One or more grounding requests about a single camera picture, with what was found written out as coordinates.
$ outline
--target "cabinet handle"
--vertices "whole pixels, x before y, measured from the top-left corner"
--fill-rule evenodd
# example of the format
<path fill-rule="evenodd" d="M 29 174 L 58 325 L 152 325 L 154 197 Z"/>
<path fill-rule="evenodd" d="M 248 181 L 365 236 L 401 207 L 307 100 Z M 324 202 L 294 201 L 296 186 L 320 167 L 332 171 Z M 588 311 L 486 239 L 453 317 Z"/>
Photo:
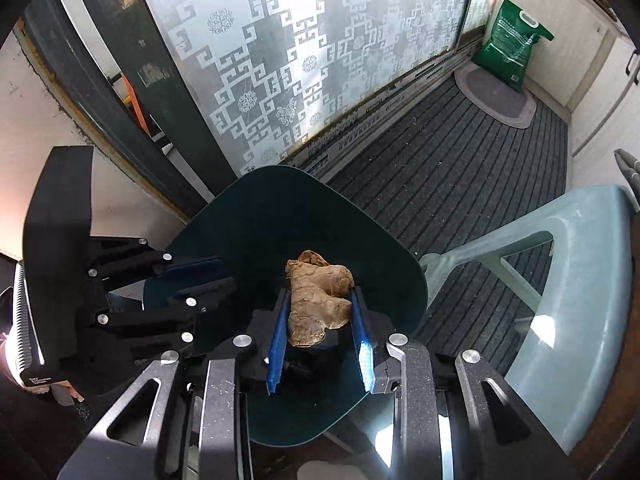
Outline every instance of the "cabinet handle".
<path fill-rule="evenodd" d="M 629 70 L 629 67 L 631 66 L 631 61 L 634 58 L 635 55 L 640 54 L 640 52 L 638 52 L 637 49 L 635 49 L 632 53 L 631 53 L 631 57 L 629 58 L 629 62 L 626 64 L 626 68 L 625 68 L 625 72 L 627 75 L 631 75 L 631 70 Z"/>

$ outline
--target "dark green stool seat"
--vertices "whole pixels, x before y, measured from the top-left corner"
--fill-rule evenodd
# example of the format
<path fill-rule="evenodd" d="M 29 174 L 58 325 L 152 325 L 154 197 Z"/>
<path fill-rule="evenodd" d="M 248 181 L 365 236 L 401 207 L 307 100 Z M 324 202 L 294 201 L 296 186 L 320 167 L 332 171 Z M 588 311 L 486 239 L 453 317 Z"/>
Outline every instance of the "dark green stool seat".
<path fill-rule="evenodd" d="M 418 262 L 363 211 L 296 168 L 270 166 L 243 176 L 206 206 L 167 250 L 222 259 L 238 282 L 239 300 L 230 320 L 240 333 L 254 309 L 274 307 L 279 290 L 287 286 L 286 261 L 306 249 L 350 269 L 367 307 L 387 314 L 396 330 L 411 333 L 418 326 L 427 305 Z M 185 286 L 189 283 L 147 280 L 145 308 L 154 307 L 154 298 Z M 196 330 L 197 346 L 210 350 L 215 331 L 215 326 Z M 352 353 L 334 377 L 313 388 L 280 388 L 270 397 L 250 394 L 251 439 L 267 446 L 297 446 L 337 422 L 365 396 Z"/>

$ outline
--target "blue gripper pad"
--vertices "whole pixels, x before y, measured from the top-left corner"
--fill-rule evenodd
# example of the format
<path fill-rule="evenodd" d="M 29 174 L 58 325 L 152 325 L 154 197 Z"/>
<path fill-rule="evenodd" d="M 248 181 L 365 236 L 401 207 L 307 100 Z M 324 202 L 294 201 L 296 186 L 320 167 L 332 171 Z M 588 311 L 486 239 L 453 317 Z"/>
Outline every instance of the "blue gripper pad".
<path fill-rule="evenodd" d="M 360 378 L 366 392 L 373 390 L 375 376 L 373 372 L 373 347 L 364 323 L 363 313 L 360 309 L 358 295 L 352 288 L 350 291 L 351 300 L 351 333 L 353 334 L 353 345 L 358 356 L 358 368 Z M 287 350 L 287 319 L 291 306 L 291 294 L 287 292 L 283 299 L 283 304 L 278 313 L 276 327 L 271 337 L 269 346 L 269 371 L 267 373 L 267 391 L 274 394 L 276 386 L 280 382 L 284 355 Z"/>

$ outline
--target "white wall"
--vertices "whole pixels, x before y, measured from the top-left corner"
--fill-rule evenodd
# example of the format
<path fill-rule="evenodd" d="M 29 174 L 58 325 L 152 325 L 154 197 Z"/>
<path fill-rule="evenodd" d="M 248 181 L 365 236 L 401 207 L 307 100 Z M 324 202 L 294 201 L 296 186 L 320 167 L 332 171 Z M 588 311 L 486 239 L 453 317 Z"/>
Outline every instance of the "white wall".
<path fill-rule="evenodd" d="M 87 142 L 11 34 L 0 49 L 0 252 L 22 256 L 22 224 L 50 149 Z M 145 237 L 164 248 L 183 227 L 98 150 L 92 202 L 94 235 Z"/>

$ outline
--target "plastic chair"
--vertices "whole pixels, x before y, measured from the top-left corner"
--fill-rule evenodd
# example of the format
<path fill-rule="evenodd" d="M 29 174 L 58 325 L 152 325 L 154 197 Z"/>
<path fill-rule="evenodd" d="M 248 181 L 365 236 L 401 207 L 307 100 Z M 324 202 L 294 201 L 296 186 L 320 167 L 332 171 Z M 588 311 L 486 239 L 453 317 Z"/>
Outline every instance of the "plastic chair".
<path fill-rule="evenodd" d="M 273 308 L 287 286 L 285 263 L 311 249 L 351 270 L 367 307 L 390 317 L 396 330 L 414 331 L 425 314 L 422 269 L 391 235 L 335 191 L 287 166 L 260 168 L 243 176 L 206 206 L 170 244 L 176 255 L 219 256 L 238 282 L 240 300 L 230 323 L 242 332 L 255 308 Z M 188 279 L 147 280 L 144 305 L 153 308 Z M 216 327 L 200 326 L 196 344 L 207 351 Z M 267 446 L 297 446 L 344 416 L 365 396 L 356 356 L 347 355 L 334 376 L 295 392 L 281 388 L 267 397 L 249 395 L 249 433 Z"/>
<path fill-rule="evenodd" d="M 533 310 L 505 379 L 565 452 L 586 433 L 620 354 L 631 290 L 631 214 L 620 187 L 576 189 L 448 253 L 420 259 L 429 304 L 456 266 L 476 261 Z M 504 258 L 551 240 L 541 297 Z"/>

